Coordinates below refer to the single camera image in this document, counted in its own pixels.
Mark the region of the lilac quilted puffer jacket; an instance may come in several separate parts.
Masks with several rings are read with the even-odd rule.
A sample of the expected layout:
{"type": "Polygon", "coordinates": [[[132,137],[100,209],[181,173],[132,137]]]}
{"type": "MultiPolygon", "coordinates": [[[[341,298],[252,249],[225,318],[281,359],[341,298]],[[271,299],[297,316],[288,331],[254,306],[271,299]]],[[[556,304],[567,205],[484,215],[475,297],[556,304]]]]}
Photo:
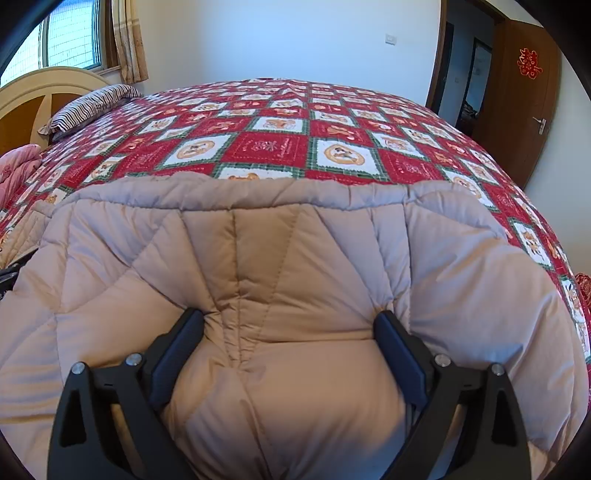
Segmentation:
{"type": "Polygon", "coordinates": [[[407,423],[373,338],[384,310],[459,365],[506,366],[535,477],[587,412],[556,285],[445,181],[120,179],[36,203],[1,260],[22,255],[1,302],[1,430],[37,479],[70,367],[121,362],[187,308],[204,341],[163,421],[208,479],[380,477],[407,423]]]}

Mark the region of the red double-happiness door sticker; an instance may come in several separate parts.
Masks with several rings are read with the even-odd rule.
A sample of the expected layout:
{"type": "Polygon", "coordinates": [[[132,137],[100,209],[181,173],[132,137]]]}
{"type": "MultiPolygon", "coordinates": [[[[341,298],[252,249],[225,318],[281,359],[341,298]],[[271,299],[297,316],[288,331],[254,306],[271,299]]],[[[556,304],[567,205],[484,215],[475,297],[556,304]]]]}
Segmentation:
{"type": "Polygon", "coordinates": [[[517,66],[519,73],[531,80],[536,80],[543,73],[543,68],[539,65],[538,52],[526,47],[519,50],[517,66]]]}

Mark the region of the pink folded floral quilt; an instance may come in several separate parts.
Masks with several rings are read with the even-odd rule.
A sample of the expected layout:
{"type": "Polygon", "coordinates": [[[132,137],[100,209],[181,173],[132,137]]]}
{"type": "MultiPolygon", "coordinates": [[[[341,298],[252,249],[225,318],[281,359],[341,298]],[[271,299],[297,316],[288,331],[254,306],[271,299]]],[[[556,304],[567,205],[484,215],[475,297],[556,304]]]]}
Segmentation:
{"type": "Polygon", "coordinates": [[[0,205],[9,208],[11,199],[42,163],[42,148],[27,144],[8,151],[1,157],[0,205]]]}

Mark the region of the window with metal frame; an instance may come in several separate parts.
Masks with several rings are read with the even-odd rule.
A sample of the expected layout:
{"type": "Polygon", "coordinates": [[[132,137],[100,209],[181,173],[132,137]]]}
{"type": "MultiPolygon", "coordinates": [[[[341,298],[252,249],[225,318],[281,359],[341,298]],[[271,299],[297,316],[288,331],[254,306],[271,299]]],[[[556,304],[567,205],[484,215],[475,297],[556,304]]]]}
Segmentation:
{"type": "Polygon", "coordinates": [[[2,72],[1,84],[48,67],[98,72],[117,65],[111,3],[67,0],[29,33],[2,72]]]}

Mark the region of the striped pillow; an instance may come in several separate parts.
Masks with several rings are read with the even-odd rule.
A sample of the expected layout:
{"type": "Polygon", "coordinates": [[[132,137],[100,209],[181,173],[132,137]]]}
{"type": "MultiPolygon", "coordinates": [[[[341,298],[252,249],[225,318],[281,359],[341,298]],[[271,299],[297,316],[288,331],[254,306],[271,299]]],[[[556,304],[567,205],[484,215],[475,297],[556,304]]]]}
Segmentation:
{"type": "Polygon", "coordinates": [[[38,129],[38,134],[48,137],[51,141],[57,141],[75,133],[116,107],[141,96],[135,87],[127,84],[108,85],[94,90],[62,107],[38,129]]]}

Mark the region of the cream and wood headboard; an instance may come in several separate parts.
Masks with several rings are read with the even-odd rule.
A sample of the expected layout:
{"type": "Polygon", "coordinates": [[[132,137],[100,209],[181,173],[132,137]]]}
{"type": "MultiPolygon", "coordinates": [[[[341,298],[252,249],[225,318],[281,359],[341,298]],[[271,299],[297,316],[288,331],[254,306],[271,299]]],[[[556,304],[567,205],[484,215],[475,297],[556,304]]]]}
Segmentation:
{"type": "Polygon", "coordinates": [[[79,68],[51,67],[27,73],[1,87],[1,154],[48,140],[38,130],[69,102],[108,82],[79,68]]]}

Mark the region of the red patchwork bear bedspread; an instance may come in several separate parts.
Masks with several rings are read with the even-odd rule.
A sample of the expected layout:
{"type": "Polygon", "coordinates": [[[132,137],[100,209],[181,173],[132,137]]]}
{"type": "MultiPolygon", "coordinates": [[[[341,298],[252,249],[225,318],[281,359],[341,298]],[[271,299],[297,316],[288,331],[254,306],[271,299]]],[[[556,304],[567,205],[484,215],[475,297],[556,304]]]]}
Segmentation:
{"type": "Polygon", "coordinates": [[[193,171],[214,178],[307,178],[346,185],[447,180],[468,189],[555,282],[583,345],[590,313],[556,234],[474,140],[403,97],[256,78],[142,95],[42,148],[42,163],[1,209],[11,232],[31,206],[90,184],[193,171]]]}

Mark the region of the brown wooden door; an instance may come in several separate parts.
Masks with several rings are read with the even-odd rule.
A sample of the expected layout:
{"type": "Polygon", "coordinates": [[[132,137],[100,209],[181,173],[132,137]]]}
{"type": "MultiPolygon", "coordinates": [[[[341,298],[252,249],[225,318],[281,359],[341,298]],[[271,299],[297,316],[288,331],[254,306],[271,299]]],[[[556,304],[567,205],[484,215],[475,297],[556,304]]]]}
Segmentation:
{"type": "Polygon", "coordinates": [[[524,188],[541,156],[552,124],[560,87],[562,54],[542,27],[515,20],[495,26],[492,63],[473,139],[520,187],[524,188]],[[536,50],[543,73],[523,77],[521,48],[536,50]],[[533,117],[545,118],[542,136],[533,117]]]}

